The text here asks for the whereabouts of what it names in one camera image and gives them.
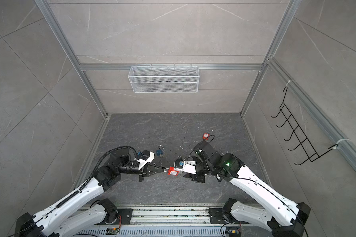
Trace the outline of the blue padlock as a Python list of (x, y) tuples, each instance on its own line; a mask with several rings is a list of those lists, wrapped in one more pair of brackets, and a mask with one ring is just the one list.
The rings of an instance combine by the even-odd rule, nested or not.
[(158, 149), (156, 150), (156, 155), (159, 157), (163, 157), (164, 154), (164, 147), (162, 145), (158, 146)]

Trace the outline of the red padlock long shackle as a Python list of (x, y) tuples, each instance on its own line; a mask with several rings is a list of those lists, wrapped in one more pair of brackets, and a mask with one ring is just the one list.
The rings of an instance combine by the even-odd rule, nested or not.
[(179, 174), (178, 170), (175, 170), (173, 167), (169, 168), (168, 175), (177, 176), (178, 174)]

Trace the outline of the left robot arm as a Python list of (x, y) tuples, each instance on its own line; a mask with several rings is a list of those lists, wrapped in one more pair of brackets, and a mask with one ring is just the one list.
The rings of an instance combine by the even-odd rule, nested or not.
[(51, 206), (34, 215), (25, 213), (16, 221), (15, 237), (71, 237), (87, 227), (120, 220), (116, 205), (108, 199), (95, 201), (93, 207), (76, 214), (89, 201), (100, 196), (121, 179), (121, 174), (135, 174), (139, 181), (165, 169), (153, 161), (155, 154), (137, 152), (120, 146), (104, 153), (87, 180)]

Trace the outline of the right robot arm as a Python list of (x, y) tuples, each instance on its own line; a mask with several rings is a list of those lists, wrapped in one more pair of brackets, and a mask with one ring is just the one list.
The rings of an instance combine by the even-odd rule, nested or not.
[(301, 237), (307, 235), (305, 227), (310, 207), (296, 203), (270, 187), (255, 175), (237, 156), (216, 151), (206, 139), (194, 146), (188, 158), (177, 159), (174, 168), (196, 183), (204, 183), (205, 177), (214, 176), (243, 190), (261, 207), (248, 206), (230, 198), (222, 208), (227, 223), (248, 223), (263, 228), (274, 237)]

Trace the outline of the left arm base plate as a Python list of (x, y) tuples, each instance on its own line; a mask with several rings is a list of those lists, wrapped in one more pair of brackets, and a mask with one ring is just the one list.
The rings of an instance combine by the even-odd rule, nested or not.
[(131, 208), (121, 208), (116, 211), (111, 211), (106, 216), (104, 222), (107, 225), (129, 225), (131, 222), (133, 214), (133, 209)]

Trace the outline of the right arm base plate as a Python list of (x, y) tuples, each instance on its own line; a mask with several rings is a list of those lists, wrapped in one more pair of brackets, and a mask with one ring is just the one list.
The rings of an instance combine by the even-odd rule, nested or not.
[(248, 224), (248, 222), (236, 220), (230, 213), (223, 210), (223, 208), (211, 207), (208, 209), (208, 214), (211, 224)]

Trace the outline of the aluminium rail front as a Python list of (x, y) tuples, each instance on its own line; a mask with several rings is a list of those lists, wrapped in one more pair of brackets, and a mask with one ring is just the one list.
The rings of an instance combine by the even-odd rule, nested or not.
[[(70, 237), (91, 225), (105, 223), (106, 216), (111, 211), (116, 211), (116, 206), (109, 200), (98, 202), (93, 207), (73, 215), (71, 211), (59, 209), (48, 210), (45, 214), (39, 214), (35, 219), (37, 226), (41, 228), (44, 236), (57, 234), (60, 237)], [(230, 213), (236, 220), (245, 221), (254, 226), (268, 231), (287, 231), (294, 227), (297, 220), (298, 205), (279, 203), (273, 211), (247, 206), (235, 199), (229, 199), (223, 206), (223, 210)], [(169, 207), (166, 210), (133, 210), (132, 218), (141, 219), (143, 223), (194, 223), (199, 222), (206, 215), (208, 209), (203, 211), (177, 209)]]

